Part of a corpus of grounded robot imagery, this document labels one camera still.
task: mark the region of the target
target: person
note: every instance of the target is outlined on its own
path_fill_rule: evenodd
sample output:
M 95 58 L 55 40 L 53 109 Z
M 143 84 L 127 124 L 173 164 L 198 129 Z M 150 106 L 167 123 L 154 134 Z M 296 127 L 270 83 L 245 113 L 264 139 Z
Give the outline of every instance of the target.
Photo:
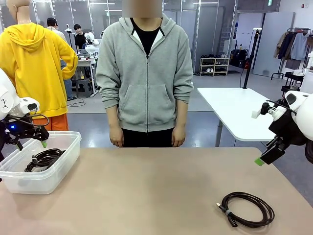
M 65 42 L 67 42 L 64 33 L 58 31 L 58 22 L 55 18 L 49 17 L 47 19 L 47 29 L 51 30 L 52 32 L 56 33 L 57 35 L 59 35 Z M 61 60 L 61 69 L 66 67 L 66 63 Z M 71 101 L 71 100 L 75 100 L 77 99 L 77 97 L 72 95 L 72 80 L 71 79 L 66 79 L 64 80 L 64 85 L 65 85 L 65 91 L 67 93 L 67 101 Z
M 74 30 L 76 32 L 75 45 L 78 51 L 78 49 L 83 49 L 84 44 L 86 44 L 86 38 L 79 24 L 74 25 Z
M 0 68 L 7 74 L 19 97 L 31 97 L 40 103 L 35 125 L 47 130 L 68 131 L 67 102 L 63 79 L 76 70 L 78 56 L 54 32 L 32 23 L 29 0 L 7 0 L 7 7 L 18 24 L 0 35 Z M 66 62 L 61 70 L 60 58 Z
M 132 0 L 138 17 L 107 27 L 100 45 L 96 81 L 118 147 L 179 147 L 185 141 L 193 89 L 188 37 L 150 2 Z

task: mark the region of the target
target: mannequin in yellow hoodie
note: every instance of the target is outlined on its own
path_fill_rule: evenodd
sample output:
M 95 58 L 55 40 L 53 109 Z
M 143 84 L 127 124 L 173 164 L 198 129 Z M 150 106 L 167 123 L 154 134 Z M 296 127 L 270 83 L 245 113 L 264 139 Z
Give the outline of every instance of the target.
M 78 57 L 58 35 L 34 24 L 29 17 L 29 0 L 7 0 L 17 25 L 0 35 L 0 68 L 8 75 L 20 97 L 39 101 L 37 112 L 49 117 L 47 130 L 67 131 L 67 96 L 63 79 L 70 79 Z M 62 70 L 60 58 L 67 66 Z M 46 119 L 35 119 L 45 124 Z

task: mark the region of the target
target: brown table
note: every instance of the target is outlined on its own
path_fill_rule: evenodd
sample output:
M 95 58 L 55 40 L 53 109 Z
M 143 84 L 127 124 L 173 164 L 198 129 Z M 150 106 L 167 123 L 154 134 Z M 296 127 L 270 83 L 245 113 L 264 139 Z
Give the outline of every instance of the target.
M 1 235 L 308 235 L 313 209 L 255 148 L 82 149 L 50 195 L 10 194 L 0 184 Z M 269 203 L 263 229 L 232 228 L 216 203 L 243 191 Z M 244 200 L 239 216 L 260 220 Z

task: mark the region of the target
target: yellow hood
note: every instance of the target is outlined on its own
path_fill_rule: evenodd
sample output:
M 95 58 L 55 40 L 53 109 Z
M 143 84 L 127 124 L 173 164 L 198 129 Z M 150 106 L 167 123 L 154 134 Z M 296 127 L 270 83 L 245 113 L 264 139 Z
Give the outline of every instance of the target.
M 45 28 L 35 23 L 16 24 L 8 27 L 5 32 L 12 42 L 29 52 L 36 51 L 45 36 Z

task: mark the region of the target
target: white storage box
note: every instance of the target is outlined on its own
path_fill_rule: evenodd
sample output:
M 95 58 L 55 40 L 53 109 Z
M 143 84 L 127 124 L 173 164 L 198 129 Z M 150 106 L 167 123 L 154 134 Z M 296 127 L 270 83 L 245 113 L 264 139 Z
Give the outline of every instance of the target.
M 0 178 L 12 193 L 49 194 L 72 168 L 80 154 L 79 132 L 49 131 L 47 148 L 38 140 L 23 144 L 23 150 L 15 150 L 0 163 Z M 48 149 L 59 148 L 65 153 L 47 170 L 24 172 L 32 156 Z

